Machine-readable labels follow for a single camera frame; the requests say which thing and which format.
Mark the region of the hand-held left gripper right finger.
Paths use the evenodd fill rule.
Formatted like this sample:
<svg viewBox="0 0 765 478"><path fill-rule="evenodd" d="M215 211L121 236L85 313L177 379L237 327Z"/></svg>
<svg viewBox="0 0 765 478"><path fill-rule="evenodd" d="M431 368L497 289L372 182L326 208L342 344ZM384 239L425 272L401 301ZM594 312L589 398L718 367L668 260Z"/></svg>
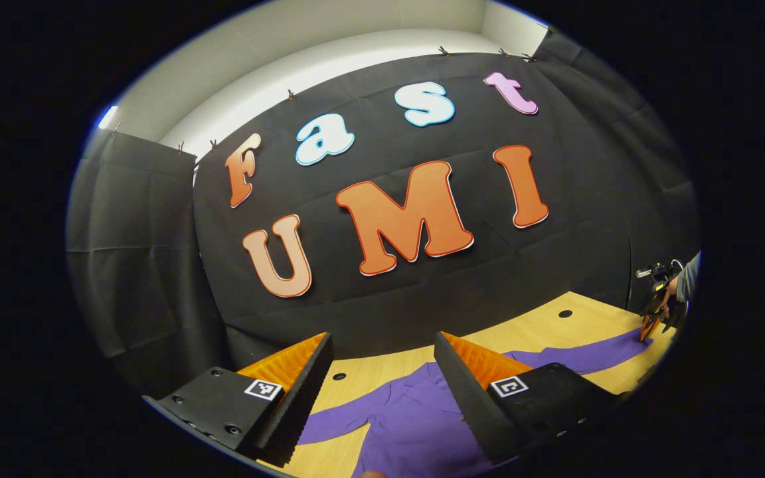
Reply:
<svg viewBox="0 0 765 478"><path fill-rule="evenodd" d="M526 366L444 331L435 334L434 359L494 465L530 457L620 403L561 363Z"/></svg>

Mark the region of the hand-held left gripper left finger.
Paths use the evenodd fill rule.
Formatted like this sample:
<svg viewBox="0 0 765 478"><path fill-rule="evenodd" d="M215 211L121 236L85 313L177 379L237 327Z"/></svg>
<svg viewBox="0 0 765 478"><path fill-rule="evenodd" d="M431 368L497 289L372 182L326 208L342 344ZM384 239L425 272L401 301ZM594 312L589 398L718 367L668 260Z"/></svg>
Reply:
<svg viewBox="0 0 765 478"><path fill-rule="evenodd" d="M331 333L319 333L238 371L210 367L158 400L143 400L222 453L282 468L294 456L332 359Z"/></svg>

